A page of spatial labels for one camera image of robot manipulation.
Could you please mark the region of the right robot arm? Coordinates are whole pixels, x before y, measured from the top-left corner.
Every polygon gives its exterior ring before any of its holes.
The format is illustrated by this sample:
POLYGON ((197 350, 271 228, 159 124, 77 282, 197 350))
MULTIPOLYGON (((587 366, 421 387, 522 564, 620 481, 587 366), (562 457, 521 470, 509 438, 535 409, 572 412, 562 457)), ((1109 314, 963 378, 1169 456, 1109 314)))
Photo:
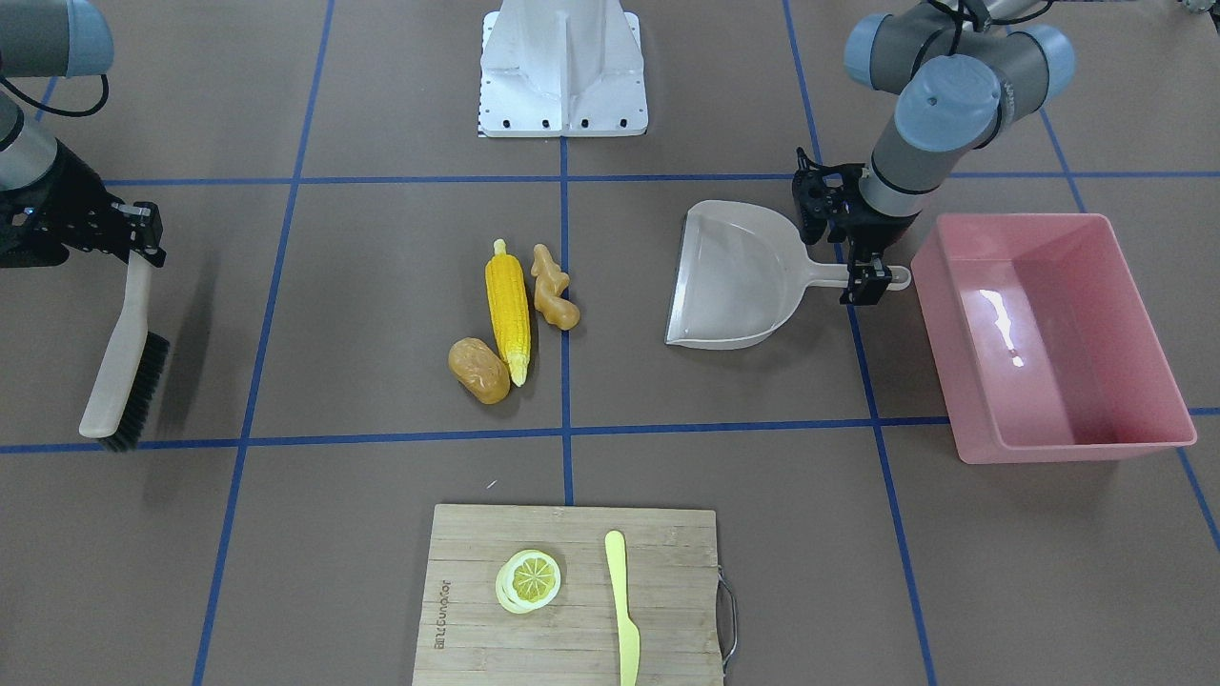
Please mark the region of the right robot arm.
POLYGON ((163 223, 152 201, 128 203, 39 114, 84 118, 109 104, 113 35, 92 1, 5 1, 1 9, 2 269, 52 269, 70 251, 132 255, 161 269, 163 223), (62 109, 22 92, 22 79, 98 77, 100 94, 62 109))

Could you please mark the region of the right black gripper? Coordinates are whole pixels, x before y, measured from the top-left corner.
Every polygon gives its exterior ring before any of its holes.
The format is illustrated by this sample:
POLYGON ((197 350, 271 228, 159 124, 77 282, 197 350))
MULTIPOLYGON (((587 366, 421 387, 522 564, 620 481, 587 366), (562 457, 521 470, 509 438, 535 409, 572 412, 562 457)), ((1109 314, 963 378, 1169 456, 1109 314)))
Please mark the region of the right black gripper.
POLYGON ((1 218, 2 269, 52 269, 70 259, 70 249, 109 253, 124 264, 138 256, 152 269, 167 258, 159 205, 123 204, 63 143, 48 175, 2 192, 1 218))

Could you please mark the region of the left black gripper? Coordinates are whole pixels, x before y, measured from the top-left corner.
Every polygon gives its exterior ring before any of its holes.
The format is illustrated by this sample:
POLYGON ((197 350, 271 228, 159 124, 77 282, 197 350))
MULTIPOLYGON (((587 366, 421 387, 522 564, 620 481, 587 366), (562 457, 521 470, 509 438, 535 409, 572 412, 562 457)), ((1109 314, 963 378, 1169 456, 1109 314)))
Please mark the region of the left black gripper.
POLYGON ((848 283, 838 301, 845 308, 871 308, 889 287, 889 269, 881 258, 906 234, 917 212, 881 212, 858 187, 838 187, 830 197, 832 233, 849 244, 844 256, 848 283))

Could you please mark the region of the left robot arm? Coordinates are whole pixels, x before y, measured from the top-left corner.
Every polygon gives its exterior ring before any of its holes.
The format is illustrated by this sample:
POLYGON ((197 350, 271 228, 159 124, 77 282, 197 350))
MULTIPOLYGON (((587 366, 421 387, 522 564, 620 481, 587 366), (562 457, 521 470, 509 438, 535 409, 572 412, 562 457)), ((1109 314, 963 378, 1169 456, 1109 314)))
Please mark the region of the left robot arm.
POLYGON ((826 168, 841 184, 799 192, 806 218, 845 245, 843 304, 867 308, 893 291, 884 251, 959 161, 1068 89, 1075 49, 1035 17, 1028 1, 924 1, 853 28, 845 73, 892 92, 894 110, 865 162, 826 168))

